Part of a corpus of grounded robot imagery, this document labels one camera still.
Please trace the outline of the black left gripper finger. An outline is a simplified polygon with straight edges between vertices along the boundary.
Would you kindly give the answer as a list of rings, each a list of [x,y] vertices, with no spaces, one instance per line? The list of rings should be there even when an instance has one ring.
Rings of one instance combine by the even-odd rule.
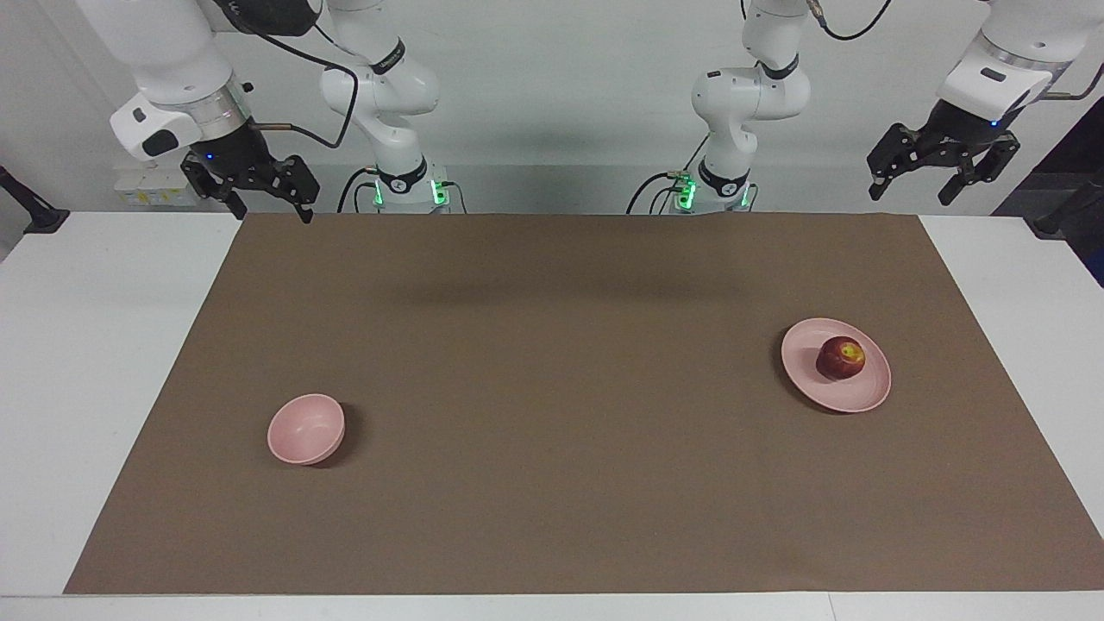
[[[940,190],[941,206],[951,207],[963,189],[972,185],[997,180],[1019,149],[1015,134],[1000,134],[987,145],[947,144],[942,152],[949,155],[956,172]]]
[[[903,123],[894,123],[867,156],[872,178],[869,196],[873,201],[881,200],[888,185],[895,178],[933,165],[934,157],[936,134],[932,134],[926,125],[921,129],[909,129]]]

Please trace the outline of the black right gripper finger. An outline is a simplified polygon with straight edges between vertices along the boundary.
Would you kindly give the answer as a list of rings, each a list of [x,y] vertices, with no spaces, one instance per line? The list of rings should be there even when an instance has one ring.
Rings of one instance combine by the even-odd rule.
[[[265,193],[288,202],[301,223],[311,223],[320,185],[299,154],[262,166],[259,177]]]
[[[220,180],[210,173],[204,164],[198,160],[195,154],[185,154],[181,161],[181,172],[185,175],[192,189],[201,199],[220,202],[237,220],[243,220],[248,213],[248,207],[241,200],[236,189],[229,180]]]

